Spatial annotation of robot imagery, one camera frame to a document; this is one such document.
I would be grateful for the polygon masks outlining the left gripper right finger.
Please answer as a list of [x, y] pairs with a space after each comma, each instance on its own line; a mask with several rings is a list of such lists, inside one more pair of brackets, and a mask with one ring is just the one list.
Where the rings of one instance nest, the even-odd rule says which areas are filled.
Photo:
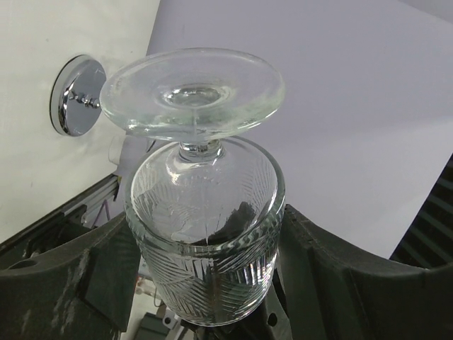
[[294, 339], [451, 339], [452, 266], [384, 259], [318, 227], [291, 205], [280, 276]]

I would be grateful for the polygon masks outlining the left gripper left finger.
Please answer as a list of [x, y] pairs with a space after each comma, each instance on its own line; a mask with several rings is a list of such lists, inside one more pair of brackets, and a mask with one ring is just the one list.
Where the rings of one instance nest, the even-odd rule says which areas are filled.
[[119, 339], [140, 252], [125, 215], [1, 270], [2, 339]]

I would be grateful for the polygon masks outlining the ribbed wine glass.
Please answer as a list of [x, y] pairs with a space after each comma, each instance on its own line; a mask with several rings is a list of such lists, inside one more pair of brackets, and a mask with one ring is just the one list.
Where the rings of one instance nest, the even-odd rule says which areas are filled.
[[189, 323], [237, 322], [271, 286], [285, 180], [243, 134], [284, 98], [264, 59], [207, 47], [139, 59], [101, 89], [112, 123], [161, 141], [127, 180], [125, 217], [162, 300]]

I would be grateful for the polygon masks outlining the chrome wine glass rack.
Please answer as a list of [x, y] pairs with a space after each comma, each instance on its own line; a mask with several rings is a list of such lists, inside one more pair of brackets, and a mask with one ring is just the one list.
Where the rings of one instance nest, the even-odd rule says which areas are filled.
[[103, 66], [89, 55], [65, 64], [50, 95], [50, 121], [56, 132], [80, 137], [91, 130], [101, 114], [99, 96], [105, 81]]

